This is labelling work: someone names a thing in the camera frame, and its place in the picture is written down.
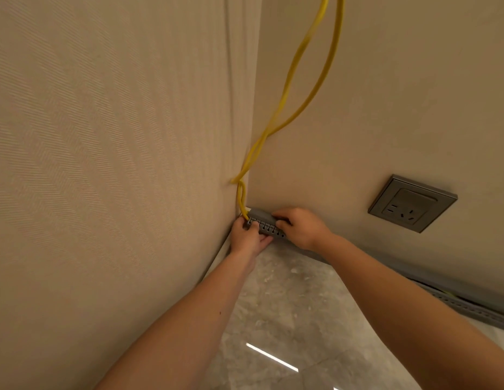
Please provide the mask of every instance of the person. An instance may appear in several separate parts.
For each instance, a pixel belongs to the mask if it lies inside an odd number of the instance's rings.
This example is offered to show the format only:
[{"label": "person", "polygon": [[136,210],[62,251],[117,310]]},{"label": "person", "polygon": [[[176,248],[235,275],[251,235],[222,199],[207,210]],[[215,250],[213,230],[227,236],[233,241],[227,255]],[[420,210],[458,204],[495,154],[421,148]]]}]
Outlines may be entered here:
[{"label": "person", "polygon": [[[380,339],[424,390],[504,390],[504,351],[459,314],[346,239],[308,210],[273,216],[288,239],[323,256]],[[126,351],[97,390],[191,389],[218,350],[255,257],[272,241],[254,222],[231,231],[231,251]]]}]

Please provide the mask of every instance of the gray floor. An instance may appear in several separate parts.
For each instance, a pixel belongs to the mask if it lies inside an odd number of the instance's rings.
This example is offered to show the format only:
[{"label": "gray floor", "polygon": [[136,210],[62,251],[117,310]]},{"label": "gray floor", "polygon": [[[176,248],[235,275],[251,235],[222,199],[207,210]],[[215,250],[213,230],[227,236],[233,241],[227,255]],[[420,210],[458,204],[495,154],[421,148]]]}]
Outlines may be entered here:
[{"label": "gray floor", "polygon": [[[467,320],[504,349],[503,330]],[[330,266],[272,244],[245,283],[201,389],[333,388],[419,389]]]}]

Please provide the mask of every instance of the twisted yellow cable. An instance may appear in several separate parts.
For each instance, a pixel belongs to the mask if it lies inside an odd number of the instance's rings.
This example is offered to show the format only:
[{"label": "twisted yellow cable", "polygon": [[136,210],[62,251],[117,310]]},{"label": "twisted yellow cable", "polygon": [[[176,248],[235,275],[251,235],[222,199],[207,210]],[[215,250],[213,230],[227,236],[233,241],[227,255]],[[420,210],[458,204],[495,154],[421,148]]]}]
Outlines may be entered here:
[{"label": "twisted yellow cable", "polygon": [[303,53],[305,52],[308,44],[310,43],[310,40],[312,39],[313,34],[317,30],[318,25],[320,24],[321,20],[324,17],[324,13],[326,12],[326,8],[328,7],[328,1],[329,0],[321,0],[320,1],[320,6],[319,6],[319,10],[317,12],[317,15],[315,16],[315,19],[313,20],[312,25],[310,26],[310,28],[306,32],[304,39],[301,41],[299,48],[297,48],[297,51],[295,52],[294,58],[292,60],[290,68],[288,70],[288,74],[286,75],[283,93],[281,95],[281,100],[279,101],[279,104],[277,105],[277,109],[275,110],[272,117],[270,118],[270,121],[268,122],[266,128],[264,129],[263,133],[261,134],[261,137],[254,143],[252,148],[250,148],[248,155],[245,158],[245,161],[241,167],[240,173],[238,175],[236,175],[231,180],[231,183],[237,184],[236,202],[237,202],[238,206],[240,207],[240,210],[241,210],[243,217],[247,220],[248,220],[248,212],[245,208],[246,186],[245,186],[245,183],[242,181],[243,176],[248,172],[248,170],[250,170],[250,167],[252,167],[252,164],[254,164],[257,157],[259,156],[259,153],[261,153],[261,149],[263,148],[263,144],[266,141],[266,139],[268,137],[270,137],[272,134],[275,134],[276,132],[278,132],[282,128],[286,127],[296,117],[298,117],[302,111],[305,110],[305,108],[313,100],[313,98],[315,97],[315,95],[319,91],[322,83],[324,82],[324,79],[326,79],[326,76],[328,75],[328,71],[329,71],[330,67],[332,66],[333,58],[334,58],[335,53],[337,51],[337,46],[338,46],[339,38],[340,38],[340,29],[342,26],[342,15],[343,15],[343,11],[344,11],[344,0],[337,0],[337,9],[336,9],[336,13],[335,13],[335,26],[333,28],[332,43],[329,47],[326,62],[324,63],[322,71],[320,72],[319,78],[317,79],[317,82],[313,86],[312,91],[310,91],[310,94],[308,95],[308,97],[306,97],[306,99],[301,104],[301,106],[290,117],[288,117],[287,120],[282,122],[277,127],[273,127],[275,125],[275,121],[277,120],[277,117],[279,116],[279,114],[283,110],[283,107],[286,104],[286,100],[288,98],[288,91],[290,90],[290,85],[292,83],[292,79],[294,78],[294,74],[295,74],[295,70],[297,69],[297,65],[299,64],[299,61],[301,60],[301,57],[302,57]]}]

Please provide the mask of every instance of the beige wall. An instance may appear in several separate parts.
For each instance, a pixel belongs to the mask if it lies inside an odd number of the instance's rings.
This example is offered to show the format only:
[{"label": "beige wall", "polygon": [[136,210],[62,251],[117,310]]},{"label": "beige wall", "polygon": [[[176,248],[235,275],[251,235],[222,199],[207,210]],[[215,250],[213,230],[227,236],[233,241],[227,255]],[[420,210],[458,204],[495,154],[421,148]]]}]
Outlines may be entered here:
[{"label": "beige wall", "polygon": [[[263,0],[253,137],[318,0]],[[332,0],[285,115],[325,59]],[[422,234],[367,214],[392,173],[459,201]],[[337,57],[309,108],[269,139],[248,205],[302,205],[361,246],[504,295],[504,0],[346,0]]]},{"label": "beige wall", "polygon": [[261,0],[224,3],[0,0],[0,389],[91,387],[218,251]]}]

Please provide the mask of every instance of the hand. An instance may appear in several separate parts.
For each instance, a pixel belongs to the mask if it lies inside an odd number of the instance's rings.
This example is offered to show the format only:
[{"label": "hand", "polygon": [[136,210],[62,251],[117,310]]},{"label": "hand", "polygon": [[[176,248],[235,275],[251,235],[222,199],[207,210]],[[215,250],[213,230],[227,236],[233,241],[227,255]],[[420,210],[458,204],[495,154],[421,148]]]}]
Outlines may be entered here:
[{"label": "hand", "polygon": [[317,242],[331,234],[326,224],[311,211],[302,208],[284,208],[276,210],[272,216],[287,218],[292,225],[284,220],[275,222],[275,226],[283,230],[288,239],[301,249],[314,251]]},{"label": "hand", "polygon": [[239,216],[230,232],[231,252],[246,256],[253,261],[255,257],[272,242],[272,236],[259,234],[259,223],[252,222],[248,230],[243,229],[245,219]]}]

